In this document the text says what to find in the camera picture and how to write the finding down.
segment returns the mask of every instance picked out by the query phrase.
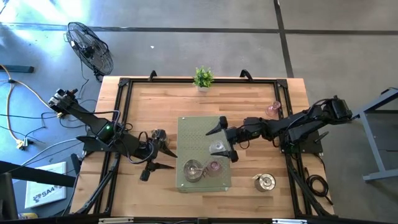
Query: wooden tabletop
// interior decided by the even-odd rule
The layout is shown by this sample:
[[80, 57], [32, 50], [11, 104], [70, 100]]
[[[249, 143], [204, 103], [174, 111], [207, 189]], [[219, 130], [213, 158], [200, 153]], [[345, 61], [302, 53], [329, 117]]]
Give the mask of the wooden tabletop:
[[[113, 110], [121, 77], [105, 77], [98, 97], [96, 111]], [[304, 81], [288, 78], [293, 113], [308, 109]], [[121, 108], [123, 110], [124, 91]], [[265, 108], [275, 100], [270, 84], [214, 84], [209, 92], [198, 92], [190, 83], [135, 83], [129, 107], [128, 123], [131, 134], [161, 128], [166, 130], [170, 148], [177, 150], [177, 118], [180, 116], [225, 115], [230, 126], [240, 126], [248, 116], [271, 119]], [[111, 119], [111, 114], [104, 114]], [[294, 217], [292, 198], [284, 155], [271, 142], [255, 139], [246, 150], [235, 146], [239, 161], [231, 164], [232, 187], [226, 192], [180, 193], [175, 188], [175, 170], [157, 170], [148, 182], [139, 180], [144, 166], [121, 158], [113, 217], [219, 217], [219, 218], [290, 218]], [[77, 211], [88, 200], [98, 185], [104, 153], [86, 157], [81, 167], [71, 212]], [[159, 153], [156, 162], [175, 167], [175, 159]], [[325, 177], [321, 162], [311, 154], [303, 155], [303, 164], [310, 174]], [[270, 192], [258, 192], [252, 177], [270, 173], [276, 187]], [[108, 187], [102, 207], [106, 203]], [[304, 211], [302, 193], [299, 202]], [[317, 200], [333, 213], [325, 198]]]

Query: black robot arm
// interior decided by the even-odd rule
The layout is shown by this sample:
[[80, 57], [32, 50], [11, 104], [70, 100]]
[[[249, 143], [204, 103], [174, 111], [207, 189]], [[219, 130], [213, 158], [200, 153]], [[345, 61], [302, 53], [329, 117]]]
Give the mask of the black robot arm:
[[[98, 113], [89, 112], [78, 104], [75, 98], [76, 92], [77, 90], [57, 90], [56, 94], [51, 97], [49, 106], [58, 113], [73, 115], [90, 127], [92, 133], [90, 136], [77, 137], [85, 143], [86, 151], [118, 152], [126, 156], [133, 164], [147, 162], [140, 177], [143, 181], [147, 181], [150, 172], [156, 169], [173, 169], [173, 167], [154, 162], [159, 151], [177, 157], [167, 148], [167, 135], [163, 129], [156, 130], [151, 137], [147, 136], [145, 141], [140, 141], [139, 138], [126, 131], [125, 124], [118, 122], [119, 111], [111, 111], [114, 113], [112, 121], [98, 118], [95, 116]], [[140, 159], [140, 161], [134, 162], [131, 156]]]
[[268, 141], [280, 137], [281, 144], [285, 146], [297, 144], [306, 140], [310, 133], [325, 125], [347, 123], [351, 121], [351, 117], [352, 112], [347, 107], [345, 100], [335, 96], [334, 98], [320, 100], [309, 109], [281, 120], [248, 117], [243, 120], [243, 125], [238, 128], [228, 128], [226, 118], [221, 116], [217, 127], [206, 133], [206, 135], [225, 129], [231, 151], [216, 152], [214, 155], [230, 157], [232, 162], [236, 162], [239, 158], [233, 149], [234, 144], [250, 141], [260, 136]]

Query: perforated green panel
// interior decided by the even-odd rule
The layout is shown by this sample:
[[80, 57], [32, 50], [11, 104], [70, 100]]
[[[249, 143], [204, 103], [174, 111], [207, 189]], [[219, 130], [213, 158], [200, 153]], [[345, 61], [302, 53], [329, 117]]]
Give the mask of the perforated green panel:
[[[217, 116], [181, 117], [178, 118], [177, 131], [177, 188], [181, 192], [211, 192], [227, 190], [231, 186], [231, 169], [229, 159], [221, 156], [210, 155], [210, 144], [215, 140], [221, 140], [227, 150], [231, 150], [226, 140], [225, 131], [206, 136], [218, 124]], [[218, 161], [222, 171], [217, 177], [208, 175], [195, 183], [185, 179], [183, 174], [184, 164], [191, 160], [197, 160], [206, 167], [211, 161]]]

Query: electric fan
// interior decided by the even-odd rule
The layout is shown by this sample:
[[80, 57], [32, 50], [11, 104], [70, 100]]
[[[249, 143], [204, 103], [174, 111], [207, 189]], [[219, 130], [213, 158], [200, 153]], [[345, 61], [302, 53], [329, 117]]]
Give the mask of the electric fan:
[[101, 82], [113, 70], [113, 61], [108, 45], [81, 22], [70, 22], [66, 33], [68, 42], [80, 60], [94, 71]]

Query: gray floor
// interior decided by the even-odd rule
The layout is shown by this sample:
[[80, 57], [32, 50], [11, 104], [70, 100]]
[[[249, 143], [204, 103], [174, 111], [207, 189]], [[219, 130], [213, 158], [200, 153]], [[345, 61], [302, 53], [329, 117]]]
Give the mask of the gray floor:
[[[393, 0], [280, 0], [280, 5], [287, 29], [397, 29], [398, 2]], [[0, 22], [66, 24], [69, 21], [103, 27], [277, 28], [271, 0], [10, 0], [0, 14]], [[80, 61], [63, 41], [63, 33], [0, 29], [0, 62], [34, 66], [35, 73], [13, 73], [12, 77], [31, 86], [45, 100], [57, 88], [80, 88], [83, 83]], [[111, 75], [149, 75], [151, 70], [163, 76], [189, 75], [195, 67], [204, 65], [211, 67], [217, 76], [235, 77], [246, 68], [254, 77], [286, 77], [279, 34], [97, 32], [97, 35], [109, 44], [113, 55]], [[398, 85], [396, 35], [287, 35], [287, 43], [294, 76], [305, 79], [310, 102], [338, 95], [354, 110], [386, 88]], [[100, 84], [86, 66], [83, 70], [85, 77], [90, 78], [83, 99], [96, 99]], [[6, 83], [0, 85], [4, 104], [8, 88]], [[88, 101], [85, 106], [93, 109], [95, 104]], [[18, 86], [14, 90], [10, 114], [40, 116], [43, 111], [48, 109], [25, 88]], [[5, 106], [0, 113], [5, 113]], [[65, 129], [56, 119], [48, 119], [45, 124], [48, 128], [34, 136], [46, 143], [30, 146], [26, 151], [16, 149], [8, 131], [0, 129], [0, 158], [20, 164], [46, 146], [85, 132], [84, 128]], [[5, 118], [0, 125], [6, 126]], [[40, 125], [40, 120], [12, 118], [12, 128], [22, 133]], [[361, 124], [355, 121], [324, 130], [330, 131], [323, 147], [336, 214], [396, 222], [398, 178], [373, 184], [362, 181], [362, 175], [377, 171], [377, 167]], [[57, 154], [57, 158], [67, 157], [72, 151], [80, 152], [81, 147]], [[398, 160], [389, 157], [388, 166], [397, 167]], [[33, 166], [48, 164], [51, 158]]]

